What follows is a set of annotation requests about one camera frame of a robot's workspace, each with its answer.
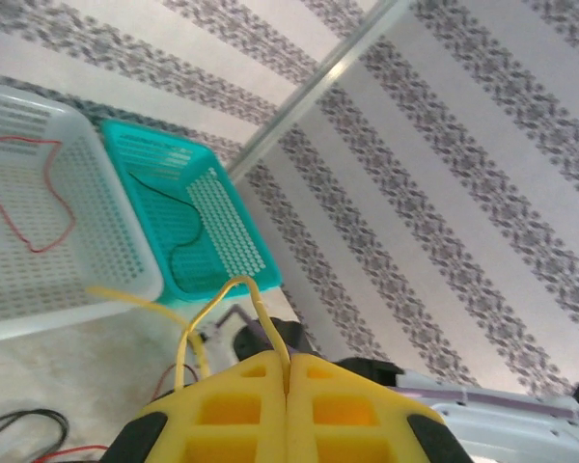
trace cable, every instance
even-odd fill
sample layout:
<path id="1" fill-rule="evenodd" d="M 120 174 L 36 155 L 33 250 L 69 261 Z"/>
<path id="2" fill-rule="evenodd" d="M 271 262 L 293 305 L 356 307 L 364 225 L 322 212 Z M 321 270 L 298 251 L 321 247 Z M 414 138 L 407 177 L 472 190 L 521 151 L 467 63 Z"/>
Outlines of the cable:
<path id="1" fill-rule="evenodd" d="M 167 375 L 170 374 L 170 371 L 172 371 L 172 368 L 175 366 L 176 366 L 176 364 L 171 364 L 167 368 L 165 368 L 165 371 L 163 371 L 163 374 L 161 374 L 161 377 L 159 378 L 158 383 L 156 383 L 156 387 L 154 388 L 154 392 L 152 393 L 151 402 L 156 399 L 159 391 L 161 390 L 161 387 L 163 386 L 163 382 L 165 381 L 165 378 L 167 378 Z M 197 373 L 195 372 L 195 370 L 187 364 L 184 364 L 184 367 L 187 368 L 191 372 L 191 374 L 193 375 L 193 379 L 197 383 L 198 377 L 197 377 Z"/>
<path id="2" fill-rule="evenodd" d="M 72 449 L 54 451 L 47 455 L 42 456 L 41 458 L 37 458 L 34 460 L 33 463 L 44 463 L 45 461 L 50 460 L 51 458 L 55 458 L 56 456 L 60 455 L 68 455 L 71 453 L 76 453 L 77 451 L 84 451 L 84 450 L 107 450 L 106 446 L 83 446 L 83 447 L 74 447 Z"/>
<path id="3" fill-rule="evenodd" d="M 59 449 L 69 436 L 69 420 L 67 420 L 67 417 L 65 417 L 62 413 L 56 412 L 55 410 L 35 408 L 33 410 L 17 410 L 11 413 L 7 413 L 6 415 L 2 415 L 0 417 L 0 422 L 2 422 L 2 424 L 0 424 L 0 433 L 11 426 L 14 422 L 29 415 L 38 415 L 50 418 L 60 426 L 60 437 L 54 444 L 40 451 L 41 458 Z"/>
<path id="4" fill-rule="evenodd" d="M 161 306 L 155 302 L 147 301 L 146 299 L 142 299 L 141 297 L 137 297 L 133 294 L 128 294 L 127 292 L 117 291 L 115 289 L 109 289 L 103 286 L 90 286 L 87 287 L 86 290 L 99 297 L 103 297 L 105 299 L 112 299 L 117 301 L 123 301 L 128 304 L 133 304 L 138 306 L 141 309 L 146 309 L 147 311 L 161 313 L 162 315 L 170 318 L 171 320 L 175 321 L 179 325 L 182 326 L 183 330 L 186 330 L 188 327 L 188 322 L 182 318 L 177 313 L 169 310 L 165 306 Z M 204 342 L 202 341 L 202 337 L 196 333 L 190 333 L 189 342 L 191 342 L 191 346 L 193 347 L 193 352 L 198 359 L 200 372 L 202 373 L 202 377 L 206 378 L 210 376 L 210 367 L 207 362 L 206 352 L 204 350 Z"/>
<path id="5" fill-rule="evenodd" d="M 117 299 L 123 300 L 125 302 L 136 304 L 144 309 L 148 309 L 154 312 L 163 313 L 166 316 L 169 316 L 173 320 L 180 323 L 182 326 L 185 326 L 182 334 L 180 335 L 179 347 L 176 354 L 176 377 L 174 380 L 174 390 L 179 391 L 183 386 L 184 381 L 184 358 L 186 356 L 186 344 L 188 341 L 191 342 L 193 346 L 193 351 L 197 356 L 198 362 L 200 364 L 200 370 L 202 372 L 203 377 L 209 376 L 209 367 L 206 358 L 206 352 L 204 351 L 204 344 L 202 342 L 202 338 L 194 331 L 197 324 L 206 316 L 210 310 L 212 310 L 222 299 L 225 295 L 232 289 L 232 287 L 239 285 L 239 284 L 246 284 L 249 293 L 251 295 L 251 302 L 253 303 L 253 307 L 260 318 L 260 322 L 272 347 L 274 350 L 279 354 L 282 369 L 283 369 L 283 377 L 284 377 L 284 387 L 286 392 L 290 386 L 290 355 L 288 353 L 288 349 L 286 344 L 284 343 L 281 335 L 276 330 L 268 313 L 266 312 L 265 305 L 263 304 L 262 296 L 260 295 L 260 290 L 258 289 L 258 285 L 255 281 L 248 276 L 237 276 L 230 279 L 226 282 L 219 293 L 214 296 L 210 302 L 208 302 L 204 308 L 191 320 L 190 323 L 186 324 L 182 317 L 178 316 L 177 314 L 173 313 L 169 309 L 160 304 L 155 304 L 153 302 L 146 301 L 141 299 L 137 296 L 133 296 L 128 293 L 116 291 L 114 289 L 108 289 L 102 286 L 91 286 L 87 288 L 87 291 L 96 294 L 98 296 L 102 296 L 108 299 Z"/>
<path id="6" fill-rule="evenodd" d="M 161 190 L 157 190 L 156 188 L 153 188 L 153 187 L 151 187 L 150 185 L 147 185 L 147 184 L 144 183 L 140 178 L 136 177 L 132 172 L 129 172 L 128 174 L 129 174 L 130 176 L 132 176 L 133 179 L 134 179 L 135 181 L 137 181 L 137 182 L 138 182 L 140 185 L 142 185 L 143 187 L 148 188 L 149 190 L 153 191 L 154 193 L 156 193 L 156 194 L 158 194 L 158 195 L 161 195 L 161 196 L 163 196 L 163 197 L 165 197 L 165 198 L 168 198 L 168 199 L 170 199 L 170 200 L 173 200 L 173 201 L 175 201 L 175 202 L 177 202 L 177 203 L 181 203 L 181 204 L 184 204 L 184 205 L 188 205 L 191 209 L 193 209 L 193 210 L 197 213 L 198 218 L 199 218 L 200 227 L 198 228 L 197 233 L 195 233 L 195 237 L 194 237 L 193 239 L 191 239 L 190 241 L 187 241 L 186 243 L 179 243 L 179 244 L 177 244 L 176 246 L 174 246 L 174 247 L 170 250 L 169 255 L 168 255 L 168 257 L 167 257 L 167 263 L 168 263 L 168 266 L 169 266 L 169 268 L 170 268 L 170 273 L 171 273 L 171 275 L 172 275 L 172 278 L 174 279 L 174 282 L 176 283 L 176 285 L 177 285 L 182 291 L 184 291 L 184 292 L 189 292 L 189 291 L 187 291 L 186 289 L 184 289 L 183 287 L 181 287 L 180 284 L 179 284 L 178 275 L 177 275 L 177 273 L 176 273 L 176 271 L 175 271 L 175 269 L 174 269 L 174 257 L 175 257 L 175 255 L 176 255 L 176 252 L 177 252 L 179 249 L 181 249 L 181 248 L 187 248 L 187 247 L 189 247 L 189 246 L 194 245 L 194 244 L 197 243 L 197 242 L 200 240 L 200 238 L 202 237 L 202 234 L 204 233 L 204 221 L 202 220 L 202 214 L 200 213 L 200 211 L 198 210 L 198 208 L 197 208 L 195 205 L 193 205 L 193 204 L 191 204 L 191 203 L 188 203 L 187 201 L 183 201 L 183 200 L 181 200 L 180 198 L 175 198 L 175 197 L 173 197 L 173 196 L 171 196 L 171 195 L 168 195 L 167 193 L 164 193 L 164 192 L 161 191 Z"/>
<path id="7" fill-rule="evenodd" d="M 262 295 L 260 294 L 260 289 L 258 285 L 255 283 L 251 277 L 246 275 L 240 275 L 237 277 L 233 277 L 229 281 L 227 281 L 221 290 L 218 292 L 216 296 L 214 296 L 205 306 L 204 308 L 193 317 L 187 328 L 182 332 L 182 336 L 180 337 L 178 352 L 176 354 L 176 377 L 174 379 L 174 390 L 179 391 L 183 387 L 184 382 L 184 357 L 186 354 L 186 343 L 189 339 L 189 336 L 197 324 L 206 316 L 208 312 L 210 312 L 221 300 L 225 297 L 225 295 L 236 285 L 245 284 L 249 289 L 249 294 L 251 295 L 251 302 L 253 303 L 253 307 L 260 318 L 260 323 L 272 347 L 274 350 L 279 354 L 279 359 L 281 361 L 281 368 L 283 370 L 283 382 L 284 388 L 286 393 L 290 387 L 290 355 L 288 353 L 288 348 L 281 338 L 281 335 L 272 324 L 272 320 L 268 316 L 266 312 L 265 305 L 262 300 Z"/>
<path id="8" fill-rule="evenodd" d="M 27 142 L 27 143 L 37 143 L 37 144 L 41 144 L 41 145 L 42 144 L 55 145 L 55 147 L 51 150 L 50 154 L 47 156 L 47 160 L 45 161 L 43 168 L 42 168 L 42 174 L 43 174 L 45 186 L 47 187 L 49 192 L 53 195 L 53 197 L 58 201 L 58 203 L 60 203 L 63 206 L 63 208 L 67 211 L 67 214 L 69 215 L 69 218 L 70 218 L 69 226 L 67 227 L 67 229 L 65 231 L 63 231 L 63 233 L 58 237 L 58 239 L 54 240 L 53 242 L 49 243 L 47 246 L 45 246 L 43 248 L 39 248 L 39 249 L 33 248 L 32 242 L 21 233 L 21 231 L 17 228 L 17 226 L 15 225 L 13 220 L 11 219 L 11 217 L 9 217 L 9 214 L 8 214 L 7 210 L 5 209 L 5 207 L 3 207 L 2 204 L 0 203 L 0 213 L 4 217 L 5 222 L 7 223 L 9 228 L 13 231 L 15 236 L 17 236 L 17 238 L 20 241 L 22 241 L 23 243 L 26 244 L 26 247 L 28 248 L 28 250 L 31 253 L 35 253 L 35 254 L 45 253 L 45 252 L 49 251 L 50 249 L 55 248 L 56 246 L 61 244 L 63 241 L 65 241 L 65 239 L 67 239 L 67 236 L 69 236 L 70 232 L 75 227 L 75 223 L 76 223 L 75 215 L 73 214 L 72 209 L 70 208 L 69 204 L 65 200 L 63 200 L 62 197 L 56 192 L 53 185 L 51 184 L 51 179 L 49 177 L 49 170 L 51 168 L 51 165 L 53 164 L 54 159 L 58 155 L 58 151 L 62 147 L 62 142 L 60 142 L 58 140 L 35 140 L 35 139 L 31 139 L 31 138 L 14 137 L 14 136 L 0 137 L 0 142 L 6 142 L 6 141 L 11 141 L 11 140 L 20 141 L 20 142 Z"/>

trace yellow foam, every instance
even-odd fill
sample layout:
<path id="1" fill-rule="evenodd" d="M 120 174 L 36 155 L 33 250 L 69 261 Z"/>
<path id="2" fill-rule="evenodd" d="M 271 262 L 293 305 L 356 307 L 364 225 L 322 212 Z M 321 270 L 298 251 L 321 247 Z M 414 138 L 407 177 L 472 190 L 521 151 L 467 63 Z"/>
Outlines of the yellow foam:
<path id="1" fill-rule="evenodd" d="M 425 405 L 308 354 L 291 358 L 285 395 L 267 351 L 177 393 L 141 416 L 168 416 L 147 463 L 428 463 L 407 417 Z"/>
<path id="2" fill-rule="evenodd" d="M 148 462 L 286 461 L 286 396 L 279 356 L 262 352 L 145 407 L 168 421 Z"/>
<path id="3" fill-rule="evenodd" d="M 407 416 L 425 405 L 308 354 L 291 358 L 287 463 L 428 463 Z"/>

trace striped wall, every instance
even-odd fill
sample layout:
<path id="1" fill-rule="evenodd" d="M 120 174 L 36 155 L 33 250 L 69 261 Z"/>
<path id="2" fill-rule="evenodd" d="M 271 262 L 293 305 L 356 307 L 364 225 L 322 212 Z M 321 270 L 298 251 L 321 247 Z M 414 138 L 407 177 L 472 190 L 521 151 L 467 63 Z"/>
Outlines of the striped wall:
<path id="1" fill-rule="evenodd" d="M 0 0 L 0 83 L 229 163 L 376 0 Z"/>
<path id="2" fill-rule="evenodd" d="M 579 382 L 579 0 L 415 2 L 239 189 L 324 355 Z"/>

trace plastic basket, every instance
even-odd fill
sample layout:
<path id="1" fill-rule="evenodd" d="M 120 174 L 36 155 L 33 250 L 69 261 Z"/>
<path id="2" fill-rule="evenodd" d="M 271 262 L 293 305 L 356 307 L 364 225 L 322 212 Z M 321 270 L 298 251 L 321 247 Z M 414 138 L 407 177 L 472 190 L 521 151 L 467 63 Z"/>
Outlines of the plastic basket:
<path id="1" fill-rule="evenodd" d="M 118 313 L 130 306 L 86 293 L 104 285 L 155 299 L 163 288 L 150 246 L 92 125 L 74 109 L 0 86 L 0 136 L 59 140 L 50 181 L 76 224 L 59 246 L 33 254 L 0 214 L 0 339 Z M 36 245 L 69 223 L 42 168 L 50 147 L 0 143 L 0 203 Z"/>
<path id="2" fill-rule="evenodd" d="M 262 290 L 281 283 L 274 259 L 211 150 L 129 123 L 106 121 L 101 127 L 161 267 L 164 302 L 209 299 L 242 274 Z M 246 292 L 238 286 L 229 296 Z"/>

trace red wire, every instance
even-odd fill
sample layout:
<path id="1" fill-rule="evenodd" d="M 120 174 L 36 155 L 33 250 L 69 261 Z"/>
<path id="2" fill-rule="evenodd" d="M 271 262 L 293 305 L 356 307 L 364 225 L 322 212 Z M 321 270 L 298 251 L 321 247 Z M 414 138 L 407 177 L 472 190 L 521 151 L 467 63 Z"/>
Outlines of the red wire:
<path id="1" fill-rule="evenodd" d="M 45 462 L 51 458 L 54 458 L 56 456 L 67 455 L 69 453 L 76 453 L 77 451 L 84 451 L 84 450 L 107 450 L 107 447 L 106 446 L 84 446 L 84 447 L 74 447 L 72 449 L 54 451 L 53 453 L 49 453 L 46 456 L 42 456 L 41 458 L 37 458 L 33 463 L 43 463 L 43 462 Z"/>
<path id="2" fill-rule="evenodd" d="M 152 393 L 151 402 L 156 399 L 158 392 L 161 390 L 161 387 L 163 386 L 163 382 L 165 381 L 165 378 L 167 378 L 167 375 L 170 374 L 170 371 L 172 371 L 172 368 L 174 368 L 175 366 L 176 366 L 176 364 L 171 364 L 167 368 L 165 368 L 165 371 L 163 371 L 163 374 L 161 374 L 161 377 L 159 378 L 158 383 L 156 383 L 156 388 L 154 388 L 154 392 Z M 184 364 L 184 367 L 191 372 L 191 374 L 193 375 L 193 378 L 195 379 L 196 382 L 199 381 L 199 379 L 197 377 L 197 373 L 195 372 L 195 370 L 192 367 L 190 367 L 187 364 Z"/>
<path id="3" fill-rule="evenodd" d="M 32 243 L 30 242 L 29 239 L 27 239 L 22 233 L 21 231 L 19 231 L 19 229 L 15 226 L 15 223 L 13 222 L 13 220 L 11 220 L 11 217 L 9 217 L 9 214 L 7 213 L 7 210 L 2 206 L 2 204 L 0 203 L 0 213 L 2 214 L 2 216 L 4 217 L 4 220 L 7 222 L 7 225 L 9 226 L 9 228 L 13 231 L 13 233 L 15 233 L 15 235 L 17 236 L 17 238 L 19 238 L 19 240 L 21 240 L 22 242 L 24 242 L 26 244 L 26 247 L 28 248 L 28 250 L 32 253 L 45 253 L 47 251 L 49 251 L 50 249 L 58 246 L 59 244 L 61 244 L 65 239 L 67 239 L 67 236 L 69 236 L 69 233 L 73 230 L 73 228 L 75 227 L 75 215 L 73 214 L 73 211 L 71 210 L 69 204 L 67 204 L 67 202 L 65 200 L 63 200 L 60 195 L 56 192 L 56 190 L 54 190 L 53 185 L 51 184 L 51 180 L 49 178 L 49 170 L 51 168 L 51 164 L 53 163 L 54 159 L 56 158 L 56 156 L 58 155 L 58 151 L 60 150 L 60 148 L 62 147 L 62 142 L 59 142 L 58 140 L 34 140 L 31 138 L 24 138 L 24 137 L 14 137 L 14 136 L 9 136 L 9 137 L 0 137 L 0 142 L 6 142 L 6 141 L 10 141 L 10 140 L 17 140 L 20 142 L 27 142 L 27 143 L 37 143 L 37 144 L 51 144 L 51 145 L 55 145 L 55 147 L 52 149 L 51 153 L 47 156 L 47 160 L 45 161 L 45 164 L 43 165 L 42 168 L 42 174 L 43 174 L 43 179 L 45 181 L 45 186 L 47 187 L 47 189 L 49 190 L 49 192 L 53 195 L 53 197 L 63 206 L 63 208 L 67 211 L 67 214 L 69 215 L 70 221 L 69 221 L 69 226 L 67 227 L 67 229 L 58 237 L 58 239 L 56 239 L 55 241 L 49 243 L 47 246 L 45 246 L 44 248 L 40 248 L 40 249 L 35 249 L 32 247 Z"/>

